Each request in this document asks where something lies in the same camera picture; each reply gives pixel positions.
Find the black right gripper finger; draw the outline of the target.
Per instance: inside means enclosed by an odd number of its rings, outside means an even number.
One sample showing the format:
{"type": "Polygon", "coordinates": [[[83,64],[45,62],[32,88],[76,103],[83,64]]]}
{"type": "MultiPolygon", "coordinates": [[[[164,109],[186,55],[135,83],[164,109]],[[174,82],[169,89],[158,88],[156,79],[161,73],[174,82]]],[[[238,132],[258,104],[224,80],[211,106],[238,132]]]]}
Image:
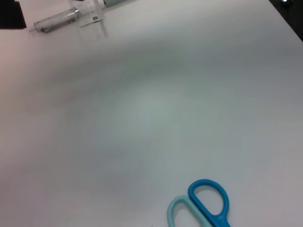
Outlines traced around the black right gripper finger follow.
{"type": "Polygon", "coordinates": [[[17,0],[0,0],[0,29],[22,30],[26,23],[21,5],[17,0]]]}

